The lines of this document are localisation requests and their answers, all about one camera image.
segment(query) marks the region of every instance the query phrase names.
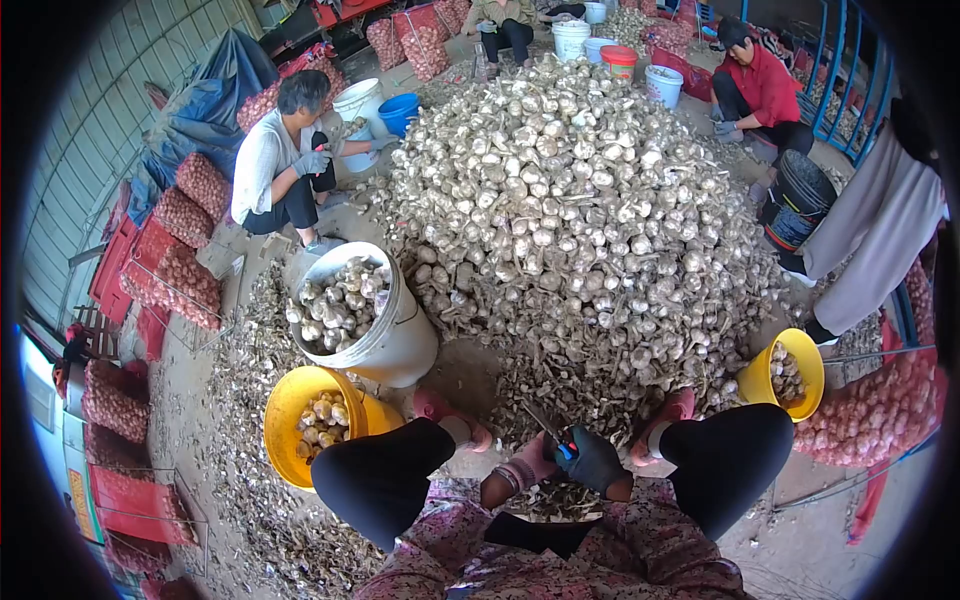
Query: woman in red shirt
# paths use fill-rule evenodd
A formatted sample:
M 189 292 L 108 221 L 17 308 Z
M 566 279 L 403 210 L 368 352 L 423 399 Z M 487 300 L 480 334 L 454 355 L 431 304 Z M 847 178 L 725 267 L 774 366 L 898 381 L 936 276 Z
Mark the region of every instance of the woman in red shirt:
M 750 198 L 760 202 L 777 174 L 786 150 L 810 152 L 813 130 L 800 122 L 800 107 L 793 79 L 780 60 L 750 37 L 740 20 L 720 21 L 717 36 L 727 57 L 713 73 L 710 118 L 717 139 L 742 141 L 751 131 L 777 146 L 777 159 L 764 177 L 750 186 Z

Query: black bucket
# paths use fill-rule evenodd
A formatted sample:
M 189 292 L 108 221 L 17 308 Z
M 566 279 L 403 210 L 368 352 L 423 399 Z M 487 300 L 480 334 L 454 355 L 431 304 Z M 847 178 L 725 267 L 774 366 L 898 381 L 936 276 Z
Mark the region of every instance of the black bucket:
M 806 156 L 787 150 L 759 221 L 774 246 L 793 252 L 820 225 L 836 199 L 827 174 Z

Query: pink shoe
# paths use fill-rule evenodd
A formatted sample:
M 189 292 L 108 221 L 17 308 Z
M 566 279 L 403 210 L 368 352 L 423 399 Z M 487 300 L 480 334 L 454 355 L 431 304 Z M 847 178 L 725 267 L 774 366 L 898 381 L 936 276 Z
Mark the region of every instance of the pink shoe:
M 683 388 L 678 393 L 671 394 L 666 399 L 660 408 L 660 412 L 647 423 L 639 439 L 637 439 L 633 447 L 630 448 L 630 459 L 636 467 L 646 467 L 660 461 L 659 458 L 654 458 L 650 455 L 650 449 L 647 447 L 647 439 L 650 437 L 650 432 L 654 430 L 654 427 L 665 420 L 677 422 L 678 420 L 693 419 L 695 404 L 693 388 Z
M 490 431 L 466 413 L 450 407 L 439 394 L 433 390 L 417 388 L 414 392 L 414 414 L 418 417 L 427 417 L 433 422 L 440 422 L 443 417 L 458 417 L 470 426 L 470 443 L 467 448 L 474 452 L 484 452 L 493 443 Z
M 514 458 L 497 467 L 506 470 L 514 477 L 519 485 L 518 492 L 529 490 L 560 468 L 556 463 L 551 463 L 543 458 L 543 435 L 545 433 L 541 431 L 536 438 L 524 444 L 519 452 L 514 455 Z

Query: black pants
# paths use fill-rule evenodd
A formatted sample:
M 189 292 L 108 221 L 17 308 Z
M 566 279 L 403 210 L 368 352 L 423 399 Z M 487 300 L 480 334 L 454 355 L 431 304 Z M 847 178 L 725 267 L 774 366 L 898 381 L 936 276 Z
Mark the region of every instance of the black pants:
M 314 132 L 311 147 L 316 148 L 327 141 L 325 133 Z M 304 175 L 297 180 L 269 212 L 248 214 L 243 228 L 253 235 L 266 235 L 280 231 L 288 223 L 293 223 L 297 229 L 308 229 L 317 225 L 320 218 L 317 216 L 317 202 L 313 199 L 311 186 L 314 192 L 328 192 L 337 188 L 337 174 L 333 170 L 332 162 L 326 166 L 326 171 L 319 175 Z
M 717 71 L 713 74 L 713 93 L 717 96 L 724 120 L 736 121 L 750 115 L 753 111 L 744 100 L 743 94 L 736 88 L 730 73 Z M 783 121 L 773 127 L 758 127 L 751 132 L 759 133 L 777 146 L 777 160 L 773 166 L 780 166 L 780 157 L 787 150 L 796 150 L 806 156 L 813 147 L 813 130 L 806 123 Z
M 717 540 L 773 482 L 793 445 L 793 423 L 779 406 L 751 404 L 709 419 L 671 425 L 660 440 L 677 466 L 670 475 L 681 510 Z M 313 462 L 324 504 L 384 551 L 423 509 L 427 476 L 453 455 L 453 440 L 420 418 L 378 436 L 336 444 Z M 531 523 L 500 513 L 486 541 L 568 558 L 596 521 Z
M 561 4 L 559 7 L 551 9 L 544 14 L 547 16 L 557 16 L 564 12 L 568 12 L 579 19 L 583 18 L 584 14 L 587 13 L 587 7 L 582 4 Z
M 527 44 L 534 40 L 534 28 L 529 25 L 517 23 L 513 19 L 507 19 L 496 28 L 495 34 L 484 34 L 481 32 L 480 40 L 483 47 L 487 49 L 487 60 L 490 62 L 499 62 L 496 56 L 497 50 L 504 48 L 514 49 L 514 60 L 517 64 L 522 64 L 530 58 L 527 52 Z

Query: white bucket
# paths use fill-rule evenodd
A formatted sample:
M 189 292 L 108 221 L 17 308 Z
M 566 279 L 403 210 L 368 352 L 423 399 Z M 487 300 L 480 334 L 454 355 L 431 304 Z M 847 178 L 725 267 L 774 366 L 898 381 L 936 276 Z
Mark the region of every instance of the white bucket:
M 365 123 L 359 132 L 351 135 L 347 139 L 357 142 L 368 142 L 372 140 L 373 134 L 370 132 L 370 122 Z M 341 160 L 344 162 L 344 166 L 347 167 L 348 171 L 351 173 L 360 173 L 374 166 L 378 158 L 380 158 L 380 151 L 371 150 L 360 155 L 344 156 Z
M 585 2 L 584 6 L 587 7 L 584 19 L 590 25 L 603 23 L 607 19 L 607 5 L 603 2 Z
M 376 77 L 351 85 L 333 99 L 333 109 L 344 123 L 363 117 L 370 122 L 370 131 L 377 139 L 390 133 L 377 112 L 382 104 L 383 84 Z
M 297 323 L 290 324 L 294 341 L 307 358 L 321 367 L 346 369 L 392 388 L 413 385 L 437 360 L 437 333 L 407 288 L 403 272 L 392 256 L 367 242 L 338 246 L 310 267 L 297 286 L 296 298 L 300 297 L 305 281 L 323 281 L 354 256 L 369 256 L 377 266 L 390 264 L 390 296 L 383 312 L 373 321 L 373 327 L 356 344 L 336 354 L 311 353 Z
M 587 59 L 590 62 L 603 62 L 600 58 L 600 49 L 604 46 L 615 46 L 616 40 L 608 37 L 590 37 L 584 42 L 584 49 L 587 51 Z
M 590 26 L 578 20 L 553 24 L 554 53 L 561 62 L 584 55 L 584 42 L 590 37 Z
M 663 102 L 667 108 L 676 108 L 684 76 L 665 66 L 648 64 L 643 71 L 647 76 L 647 96 L 655 102 Z

